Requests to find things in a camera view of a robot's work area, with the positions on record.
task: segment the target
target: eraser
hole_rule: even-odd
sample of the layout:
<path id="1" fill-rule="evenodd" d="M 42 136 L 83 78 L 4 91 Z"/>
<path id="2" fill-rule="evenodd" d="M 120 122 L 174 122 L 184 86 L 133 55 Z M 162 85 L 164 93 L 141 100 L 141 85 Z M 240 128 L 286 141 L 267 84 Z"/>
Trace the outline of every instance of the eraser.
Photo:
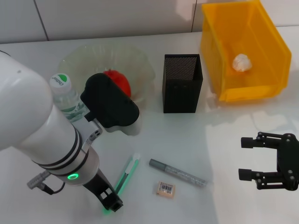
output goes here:
<path id="1" fill-rule="evenodd" d="M 168 184 L 160 181 L 158 184 L 157 195 L 173 198 L 175 190 L 176 186 L 174 184 Z"/>

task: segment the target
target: red tomato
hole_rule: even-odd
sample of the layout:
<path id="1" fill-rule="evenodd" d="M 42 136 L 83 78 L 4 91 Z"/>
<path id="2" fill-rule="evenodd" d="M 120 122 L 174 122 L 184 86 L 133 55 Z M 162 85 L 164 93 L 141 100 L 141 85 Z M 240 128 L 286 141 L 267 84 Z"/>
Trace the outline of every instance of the red tomato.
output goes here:
<path id="1" fill-rule="evenodd" d="M 116 70 L 104 71 L 109 78 L 128 96 L 131 97 L 131 88 L 127 78 Z"/>

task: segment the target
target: green utility knife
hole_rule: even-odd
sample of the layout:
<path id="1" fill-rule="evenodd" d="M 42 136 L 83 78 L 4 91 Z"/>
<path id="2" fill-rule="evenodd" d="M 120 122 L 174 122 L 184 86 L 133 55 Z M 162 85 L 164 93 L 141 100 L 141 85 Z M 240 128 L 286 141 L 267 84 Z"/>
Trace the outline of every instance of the green utility knife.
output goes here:
<path id="1" fill-rule="evenodd" d="M 125 172 L 123 173 L 123 175 L 121 176 L 121 179 L 117 182 L 116 186 L 115 186 L 115 192 L 117 193 L 118 196 L 120 196 L 123 192 L 123 190 L 125 189 L 127 183 L 129 182 L 131 176 L 133 175 L 138 162 L 140 160 L 140 154 L 139 153 L 135 153 L 130 161 L 130 163 L 128 164 Z M 103 208 L 103 214 L 110 214 L 111 210 L 107 210 L 105 208 Z"/>

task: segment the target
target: bottle cap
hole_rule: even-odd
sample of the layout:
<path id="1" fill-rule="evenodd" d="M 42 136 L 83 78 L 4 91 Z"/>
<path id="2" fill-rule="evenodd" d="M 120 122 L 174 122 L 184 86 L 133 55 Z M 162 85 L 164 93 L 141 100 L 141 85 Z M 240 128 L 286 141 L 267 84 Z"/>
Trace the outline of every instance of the bottle cap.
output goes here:
<path id="1" fill-rule="evenodd" d="M 166 169 L 166 164 L 161 163 L 157 160 L 153 160 L 153 159 L 150 159 L 149 165 L 152 166 L 152 167 L 155 167 L 157 169 L 160 169 L 162 171 L 165 171 L 165 169 Z"/>
<path id="2" fill-rule="evenodd" d="M 58 73 L 51 77 L 50 87 L 55 95 L 66 94 L 71 90 L 70 77 L 64 73 Z"/>

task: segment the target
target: small label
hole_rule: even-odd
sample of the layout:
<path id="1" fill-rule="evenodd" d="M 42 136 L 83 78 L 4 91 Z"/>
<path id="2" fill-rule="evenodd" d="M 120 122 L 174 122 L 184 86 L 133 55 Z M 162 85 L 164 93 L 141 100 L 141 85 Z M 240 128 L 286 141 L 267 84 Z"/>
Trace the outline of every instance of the small label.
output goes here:
<path id="1" fill-rule="evenodd" d="M 159 191 L 165 192 L 167 194 L 172 194 L 173 185 L 167 183 L 160 183 Z"/>

